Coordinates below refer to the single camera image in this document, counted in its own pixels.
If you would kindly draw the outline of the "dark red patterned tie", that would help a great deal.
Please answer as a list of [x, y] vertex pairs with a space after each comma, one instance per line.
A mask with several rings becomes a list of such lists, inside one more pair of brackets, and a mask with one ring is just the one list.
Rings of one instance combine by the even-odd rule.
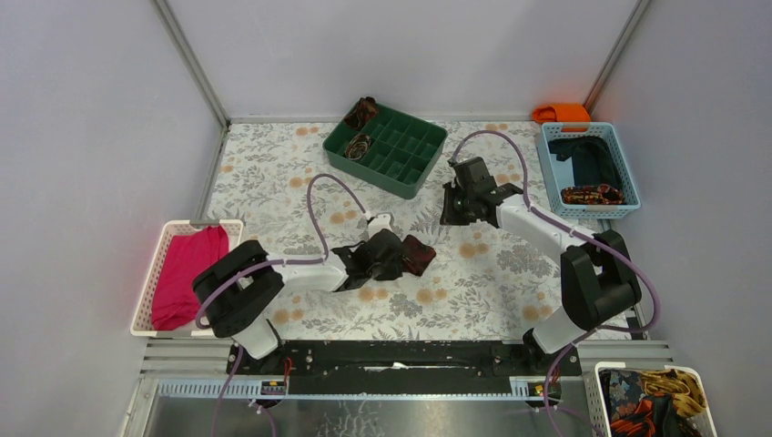
[[408, 235], [402, 241], [402, 270], [413, 276], [421, 277], [436, 257], [433, 247], [422, 243], [413, 235]]

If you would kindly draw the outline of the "green compartment organizer tray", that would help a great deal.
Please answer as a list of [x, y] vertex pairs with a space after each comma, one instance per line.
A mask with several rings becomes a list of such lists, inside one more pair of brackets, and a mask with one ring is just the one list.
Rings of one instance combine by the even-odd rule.
[[[334, 168], [400, 198], [415, 198], [439, 159], [448, 132], [377, 104], [379, 115], [361, 131], [345, 126], [342, 119], [323, 141], [323, 150]], [[359, 133], [373, 138], [371, 148], [360, 161], [348, 160], [343, 156], [344, 148]]]

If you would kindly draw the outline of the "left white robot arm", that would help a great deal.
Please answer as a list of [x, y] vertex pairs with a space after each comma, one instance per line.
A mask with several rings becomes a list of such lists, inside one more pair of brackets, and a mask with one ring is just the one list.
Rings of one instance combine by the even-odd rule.
[[194, 321], [217, 338], [233, 339], [256, 371], [270, 374], [281, 365], [283, 352], [263, 311], [282, 291], [341, 292], [370, 280], [397, 279], [405, 256], [402, 241], [388, 229], [334, 248], [326, 259], [272, 259], [258, 241], [248, 240], [193, 280], [200, 304]]

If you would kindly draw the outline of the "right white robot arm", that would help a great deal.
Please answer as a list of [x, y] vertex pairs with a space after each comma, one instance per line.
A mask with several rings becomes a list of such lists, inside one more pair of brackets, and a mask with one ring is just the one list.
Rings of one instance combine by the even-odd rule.
[[559, 350], [640, 301], [637, 276], [620, 259], [626, 247], [618, 233], [571, 226], [538, 207], [522, 188], [498, 184], [482, 158], [449, 165], [454, 178], [443, 186], [443, 225], [484, 221], [526, 240], [559, 268], [559, 308], [523, 336], [522, 361], [530, 373], [546, 374]]

